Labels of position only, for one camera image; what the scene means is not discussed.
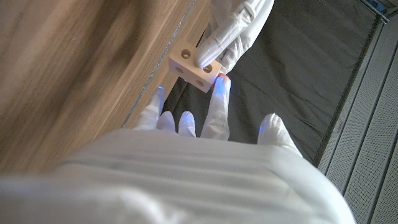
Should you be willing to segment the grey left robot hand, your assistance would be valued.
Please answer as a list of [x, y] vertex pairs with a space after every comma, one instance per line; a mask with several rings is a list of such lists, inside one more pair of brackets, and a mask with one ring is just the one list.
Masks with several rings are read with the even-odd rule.
[[195, 63], [213, 61], [227, 74], [252, 47], [264, 27], [274, 0], [211, 0], [212, 18], [198, 46]]

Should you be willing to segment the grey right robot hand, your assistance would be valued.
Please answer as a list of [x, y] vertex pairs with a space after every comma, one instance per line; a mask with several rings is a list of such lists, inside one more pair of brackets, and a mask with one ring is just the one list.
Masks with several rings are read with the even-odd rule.
[[2, 223], [354, 223], [339, 190], [268, 114], [256, 144], [228, 141], [230, 79], [200, 137], [158, 87], [132, 129], [83, 146], [44, 175], [1, 179]]

